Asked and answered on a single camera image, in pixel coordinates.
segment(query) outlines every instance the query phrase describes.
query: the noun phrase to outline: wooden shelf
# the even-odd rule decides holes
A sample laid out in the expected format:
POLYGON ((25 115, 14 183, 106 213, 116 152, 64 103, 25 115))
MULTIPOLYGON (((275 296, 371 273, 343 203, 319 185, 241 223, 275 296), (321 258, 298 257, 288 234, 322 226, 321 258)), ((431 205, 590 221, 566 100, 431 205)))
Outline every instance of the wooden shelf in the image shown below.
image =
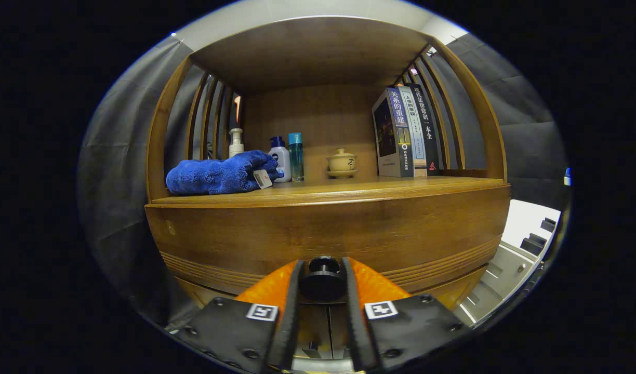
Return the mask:
POLYGON ((504 185, 501 179, 468 177, 349 178, 277 183, 265 190, 242 194, 171 196, 152 201, 163 208, 257 208, 303 206, 342 202, 384 201, 418 198, 456 192, 491 189, 504 185))
POLYGON ((374 19, 301 17, 228 36, 191 59, 240 95, 329 84, 383 87, 429 40, 419 31, 374 19))

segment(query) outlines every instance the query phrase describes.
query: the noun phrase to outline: teal bottle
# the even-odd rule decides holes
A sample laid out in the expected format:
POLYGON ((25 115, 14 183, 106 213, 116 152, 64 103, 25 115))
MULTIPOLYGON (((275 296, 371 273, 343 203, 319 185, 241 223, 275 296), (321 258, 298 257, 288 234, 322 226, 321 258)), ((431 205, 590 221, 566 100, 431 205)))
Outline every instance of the teal bottle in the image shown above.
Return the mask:
POLYGON ((288 151, 290 152, 290 170, 293 180, 304 180, 304 154, 302 152, 302 133, 288 134, 288 151))

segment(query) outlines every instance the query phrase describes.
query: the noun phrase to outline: black knob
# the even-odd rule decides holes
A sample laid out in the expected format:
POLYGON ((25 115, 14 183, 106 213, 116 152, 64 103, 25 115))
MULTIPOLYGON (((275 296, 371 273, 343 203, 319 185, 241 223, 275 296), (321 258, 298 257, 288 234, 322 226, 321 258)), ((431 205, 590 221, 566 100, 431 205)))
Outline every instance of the black knob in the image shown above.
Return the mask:
POLYGON ((333 301, 346 293, 339 261, 329 256, 316 257, 309 261, 309 274, 299 282, 299 291, 305 298, 314 301, 333 301))

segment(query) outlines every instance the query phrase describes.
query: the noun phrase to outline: book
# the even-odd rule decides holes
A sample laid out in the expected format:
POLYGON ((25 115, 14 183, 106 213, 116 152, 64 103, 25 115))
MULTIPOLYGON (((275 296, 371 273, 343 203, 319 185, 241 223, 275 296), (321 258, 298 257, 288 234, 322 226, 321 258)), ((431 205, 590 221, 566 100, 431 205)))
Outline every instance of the book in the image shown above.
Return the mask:
POLYGON ((422 127, 422 136, 425 142, 425 160, 427 162, 427 175, 439 175, 439 147, 436 143, 436 130, 432 124, 430 114, 428 112, 428 101, 422 87, 416 83, 406 83, 410 87, 411 92, 415 96, 417 104, 416 112, 422 127))
POLYGON ((385 88, 371 109, 378 175, 413 177, 413 149, 406 109, 398 88, 385 88))
POLYGON ((410 130, 410 142, 413 149, 413 177, 427 176, 427 157, 425 156, 425 139, 422 134, 422 124, 417 111, 415 95, 408 86, 398 86, 399 93, 403 98, 406 118, 408 118, 408 129, 410 130))

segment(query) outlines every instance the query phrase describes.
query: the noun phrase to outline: folded towel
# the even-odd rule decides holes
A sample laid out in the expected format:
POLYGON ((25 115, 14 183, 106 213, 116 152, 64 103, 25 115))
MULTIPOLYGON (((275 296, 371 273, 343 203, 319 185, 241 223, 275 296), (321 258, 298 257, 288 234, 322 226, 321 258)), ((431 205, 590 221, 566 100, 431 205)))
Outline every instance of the folded towel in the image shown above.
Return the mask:
POLYGON ((254 170, 265 169, 272 182, 282 177, 278 163, 263 151, 238 153, 224 159, 185 159, 166 177, 168 189, 176 195, 218 195, 260 189, 254 170))

